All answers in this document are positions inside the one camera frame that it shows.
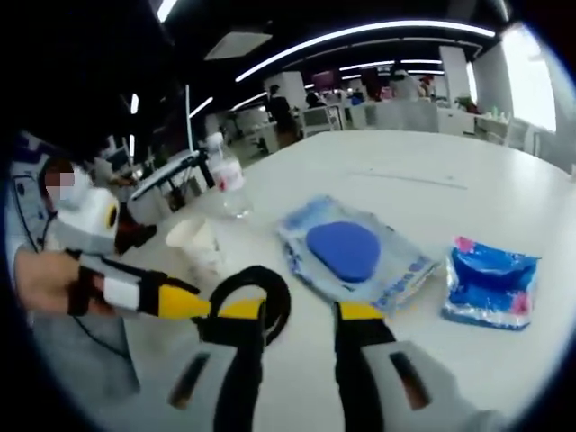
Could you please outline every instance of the clear plastic bottle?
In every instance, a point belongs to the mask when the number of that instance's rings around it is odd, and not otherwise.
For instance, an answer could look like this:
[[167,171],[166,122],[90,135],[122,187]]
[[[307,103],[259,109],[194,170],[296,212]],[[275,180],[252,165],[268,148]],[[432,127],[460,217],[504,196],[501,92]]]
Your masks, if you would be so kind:
[[245,178],[240,161],[224,144],[221,134],[214,134],[206,141],[208,168],[221,191],[224,210],[235,218],[247,216],[252,211],[252,204],[244,190]]

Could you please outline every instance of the blue oval sponge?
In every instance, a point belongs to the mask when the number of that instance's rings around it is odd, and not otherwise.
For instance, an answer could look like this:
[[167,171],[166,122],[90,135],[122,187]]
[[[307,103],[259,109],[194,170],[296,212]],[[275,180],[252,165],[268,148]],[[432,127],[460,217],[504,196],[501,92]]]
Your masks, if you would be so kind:
[[339,279],[364,282],[374,274],[380,258],[380,241],[368,229],[352,222],[314,227],[306,246]]

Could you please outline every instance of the white paper cup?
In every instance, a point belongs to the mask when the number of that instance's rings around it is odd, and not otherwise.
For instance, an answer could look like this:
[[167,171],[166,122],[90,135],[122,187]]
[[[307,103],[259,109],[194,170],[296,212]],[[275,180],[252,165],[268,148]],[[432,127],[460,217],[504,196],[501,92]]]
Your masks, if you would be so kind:
[[224,256],[205,218],[181,221],[166,236],[166,244],[186,262],[192,284],[201,291],[212,290],[224,277]]

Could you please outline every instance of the round table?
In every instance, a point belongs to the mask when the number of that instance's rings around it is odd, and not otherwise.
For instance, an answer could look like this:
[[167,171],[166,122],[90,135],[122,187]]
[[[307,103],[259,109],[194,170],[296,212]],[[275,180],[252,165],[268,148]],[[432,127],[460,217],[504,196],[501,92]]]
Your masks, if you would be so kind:
[[[462,235],[543,257],[533,322],[523,331],[442,319],[441,274],[424,284],[412,308],[388,322],[398,340],[412,340],[448,367],[478,408],[520,415],[562,360],[576,318],[576,186],[560,169],[476,139],[363,130],[305,139],[246,175],[254,213],[247,220],[217,220],[218,237],[237,269],[261,264],[280,273],[293,303],[287,327],[264,354],[254,430],[344,430],[330,307],[290,274],[275,235],[276,222],[316,194],[376,213],[425,250],[447,247]],[[186,278],[185,263],[164,238],[178,221],[213,215],[219,204],[217,191],[208,192],[125,260]],[[189,322],[138,318],[125,326],[143,387],[176,347],[197,341]]]

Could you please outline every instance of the plastic bag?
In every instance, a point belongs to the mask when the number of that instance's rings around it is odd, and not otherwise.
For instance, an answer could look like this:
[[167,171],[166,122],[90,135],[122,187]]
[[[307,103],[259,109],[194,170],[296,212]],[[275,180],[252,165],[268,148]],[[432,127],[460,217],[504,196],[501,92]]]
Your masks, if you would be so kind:
[[540,258],[459,237],[446,258],[448,320],[521,330],[530,323]]
[[[306,246],[308,231],[334,221],[350,221],[370,230],[380,241],[374,274],[365,282],[338,279]],[[375,215],[358,211],[322,195],[283,218],[278,226],[284,255],[292,272],[333,302],[370,302],[393,313],[422,285],[440,261],[425,255]]]

